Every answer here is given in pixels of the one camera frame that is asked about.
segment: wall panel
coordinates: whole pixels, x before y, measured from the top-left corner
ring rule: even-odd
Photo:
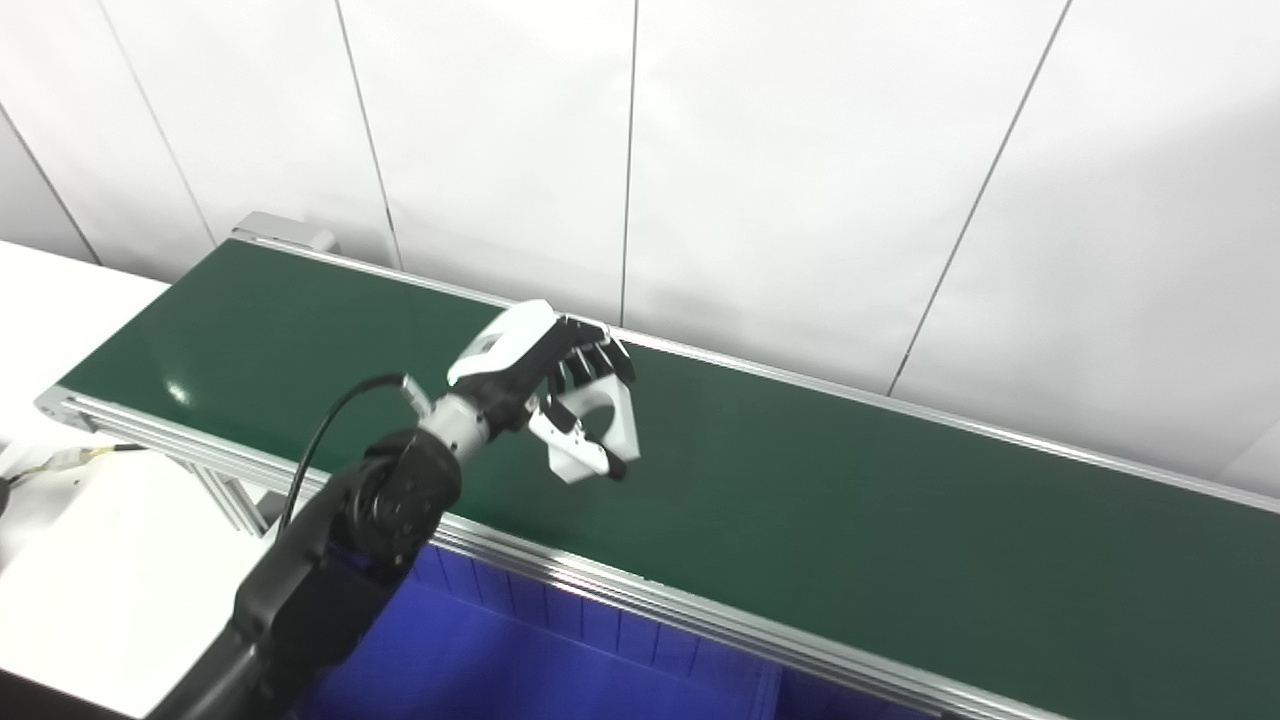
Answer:
[[[334,4],[104,5],[215,238],[265,210],[398,266]]]
[[[343,0],[404,266],[617,320],[632,0]]]
[[[96,4],[0,3],[0,104],[104,264],[173,281],[212,247]]]
[[[626,324],[887,389],[1061,9],[644,0]]]
[[[1202,477],[1280,419],[1280,6],[1078,3],[895,396]]]

